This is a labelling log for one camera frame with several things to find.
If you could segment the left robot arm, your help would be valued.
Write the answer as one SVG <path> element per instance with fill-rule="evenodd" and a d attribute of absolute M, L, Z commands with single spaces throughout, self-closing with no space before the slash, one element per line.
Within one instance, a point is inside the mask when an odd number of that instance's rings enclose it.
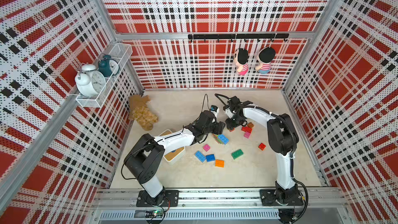
<path fill-rule="evenodd" d="M 206 141 L 209 134 L 222 134 L 226 126 L 218 122 L 220 110 L 214 105 L 210 110 L 202 111 L 193 122 L 180 131 L 163 136 L 144 134 L 137 141 L 123 161 L 133 178 L 144 188 L 141 200 L 149 205 L 161 206 L 167 200 L 166 189 L 156 176 L 164 155 Z"/>

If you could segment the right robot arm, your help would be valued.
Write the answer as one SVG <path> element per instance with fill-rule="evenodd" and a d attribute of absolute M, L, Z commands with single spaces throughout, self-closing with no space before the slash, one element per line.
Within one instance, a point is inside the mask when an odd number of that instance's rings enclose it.
<path fill-rule="evenodd" d="M 215 94 L 228 116 L 228 130 L 248 126 L 247 120 L 267 128 L 269 147 L 276 154 L 277 179 L 274 198 L 268 203 L 282 206 L 308 206 L 308 191 L 294 176 L 294 159 L 299 137 L 288 114 L 277 115 L 251 101 L 241 102 L 237 97 Z"/>

